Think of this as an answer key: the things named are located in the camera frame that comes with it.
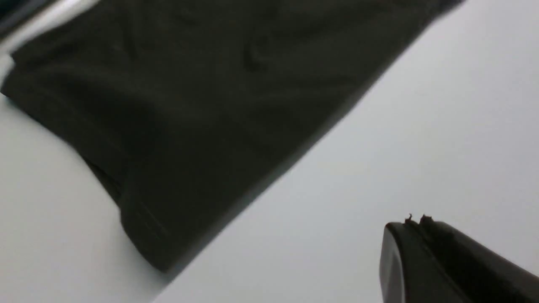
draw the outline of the folded shirt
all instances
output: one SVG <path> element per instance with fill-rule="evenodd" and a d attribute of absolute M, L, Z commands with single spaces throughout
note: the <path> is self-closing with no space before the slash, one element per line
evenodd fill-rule
<path fill-rule="evenodd" d="M 80 153 L 168 271 L 458 1 L 102 0 L 16 51 L 2 93 Z"/>

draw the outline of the dark cloth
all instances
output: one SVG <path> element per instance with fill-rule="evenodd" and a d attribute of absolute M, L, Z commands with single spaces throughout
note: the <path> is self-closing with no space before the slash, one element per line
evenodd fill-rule
<path fill-rule="evenodd" d="M 103 0 L 15 52 L 2 92 L 90 163 L 166 271 L 457 1 Z"/>

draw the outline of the gray background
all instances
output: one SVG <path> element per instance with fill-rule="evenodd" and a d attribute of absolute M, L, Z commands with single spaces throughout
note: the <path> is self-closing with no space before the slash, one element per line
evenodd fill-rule
<path fill-rule="evenodd" d="M 468 0 L 434 24 L 156 302 L 380 302 L 383 226 L 410 212 L 539 274 L 538 9 Z M 5 100 L 0 152 L 0 301 L 166 285 L 80 157 Z"/>

